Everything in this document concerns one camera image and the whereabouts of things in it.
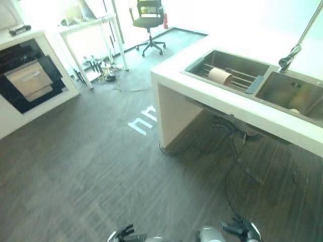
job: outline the built-in oven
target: built-in oven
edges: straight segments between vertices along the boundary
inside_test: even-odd
[[[0,94],[19,112],[65,90],[61,73],[35,40],[0,51]]]

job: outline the office chair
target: office chair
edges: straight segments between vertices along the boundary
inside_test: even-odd
[[[158,44],[162,44],[163,47],[166,48],[165,42],[152,41],[150,32],[150,28],[157,27],[164,22],[164,10],[162,8],[161,0],[137,0],[137,9],[139,12],[139,18],[136,20],[133,18],[132,8],[129,9],[133,26],[147,29],[147,32],[149,33],[149,40],[145,43],[137,45],[136,49],[139,50],[140,46],[146,45],[146,48],[142,52],[142,57],[145,57],[145,51],[149,47],[155,47],[159,49],[159,54],[163,55],[163,50],[158,46]]]

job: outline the faucet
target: faucet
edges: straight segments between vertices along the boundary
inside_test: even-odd
[[[298,40],[297,44],[292,48],[292,50],[288,54],[288,56],[281,58],[279,60],[279,62],[278,62],[279,66],[280,66],[280,68],[278,70],[279,73],[286,73],[289,66],[293,62],[295,56],[302,50],[301,44],[302,44],[305,36],[307,35],[308,31],[310,30],[310,28],[312,27],[312,25],[316,21],[318,15],[320,14],[322,9],[323,9],[323,0],[321,0],[319,5],[317,6],[315,13],[313,14],[312,18],[308,22],[306,29],[304,30],[304,32],[303,32],[302,36],[300,37],[300,39]]]

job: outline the double sink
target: double sink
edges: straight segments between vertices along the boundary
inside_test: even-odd
[[[233,75],[228,86],[209,79],[213,68]],[[278,67],[213,50],[189,65],[185,74],[323,127],[321,81],[300,73],[278,73]]]

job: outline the oven door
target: oven door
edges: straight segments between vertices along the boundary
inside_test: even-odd
[[[0,93],[19,112],[62,93],[62,75],[49,56],[43,56],[0,76]]]

